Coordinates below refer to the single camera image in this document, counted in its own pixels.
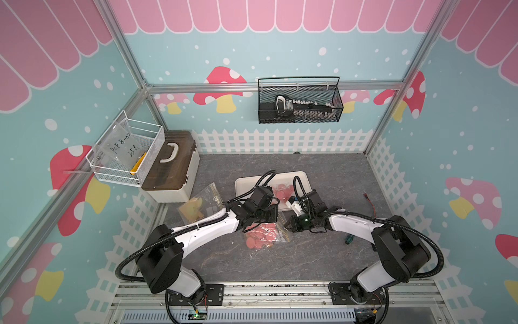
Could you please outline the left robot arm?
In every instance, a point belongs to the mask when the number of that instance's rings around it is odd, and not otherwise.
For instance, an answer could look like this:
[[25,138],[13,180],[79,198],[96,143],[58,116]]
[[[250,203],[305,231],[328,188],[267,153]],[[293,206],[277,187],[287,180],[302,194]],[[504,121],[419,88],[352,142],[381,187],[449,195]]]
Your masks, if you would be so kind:
[[183,227],[156,227],[144,246],[126,257],[115,269],[117,279],[144,282],[153,294],[181,294],[184,298],[200,298],[206,285],[198,273],[182,265],[190,253],[234,232],[250,232],[262,224],[277,222],[278,207],[269,182],[277,172],[263,174],[252,189],[223,204],[210,217]]

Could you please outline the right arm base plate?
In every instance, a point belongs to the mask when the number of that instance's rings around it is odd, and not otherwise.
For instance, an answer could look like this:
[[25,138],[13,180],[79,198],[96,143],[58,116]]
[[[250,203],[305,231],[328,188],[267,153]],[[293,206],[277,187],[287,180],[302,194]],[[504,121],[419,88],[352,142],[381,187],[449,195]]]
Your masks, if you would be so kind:
[[330,282],[328,291],[333,305],[374,305],[383,306],[386,294],[382,288],[374,292],[363,292],[349,282]]

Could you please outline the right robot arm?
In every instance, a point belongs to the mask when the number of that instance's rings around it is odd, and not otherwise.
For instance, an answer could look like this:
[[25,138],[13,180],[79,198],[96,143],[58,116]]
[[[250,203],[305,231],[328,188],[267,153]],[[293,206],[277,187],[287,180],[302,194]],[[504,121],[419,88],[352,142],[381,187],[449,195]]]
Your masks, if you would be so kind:
[[422,232],[411,228],[398,215],[377,218],[326,206],[317,191],[306,192],[299,177],[293,180],[294,195],[286,202],[295,213],[287,223],[292,232],[323,234],[343,232],[371,243],[379,260],[361,270],[335,296],[346,296],[357,305],[366,304],[376,292],[388,294],[388,288],[410,279],[431,278],[439,274],[445,258],[441,248]]

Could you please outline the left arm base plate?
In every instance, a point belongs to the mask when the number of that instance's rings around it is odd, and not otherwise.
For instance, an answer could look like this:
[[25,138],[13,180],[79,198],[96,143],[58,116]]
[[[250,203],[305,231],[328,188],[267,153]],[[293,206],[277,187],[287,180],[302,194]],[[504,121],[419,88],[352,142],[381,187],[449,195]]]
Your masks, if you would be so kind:
[[202,285],[191,297],[185,297],[178,292],[170,292],[167,304],[169,306],[221,306],[225,286],[223,284]]

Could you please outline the ziploc bag of cookies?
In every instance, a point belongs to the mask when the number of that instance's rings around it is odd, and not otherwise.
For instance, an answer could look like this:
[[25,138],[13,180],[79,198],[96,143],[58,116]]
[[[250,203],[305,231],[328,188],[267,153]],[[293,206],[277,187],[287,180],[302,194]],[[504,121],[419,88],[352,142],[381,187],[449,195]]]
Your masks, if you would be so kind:
[[200,193],[178,208],[183,222],[188,225],[216,214],[223,208],[223,200],[215,183],[209,184]]
[[289,231],[279,222],[252,224],[245,228],[244,237],[250,258],[254,258],[276,245],[292,241]]

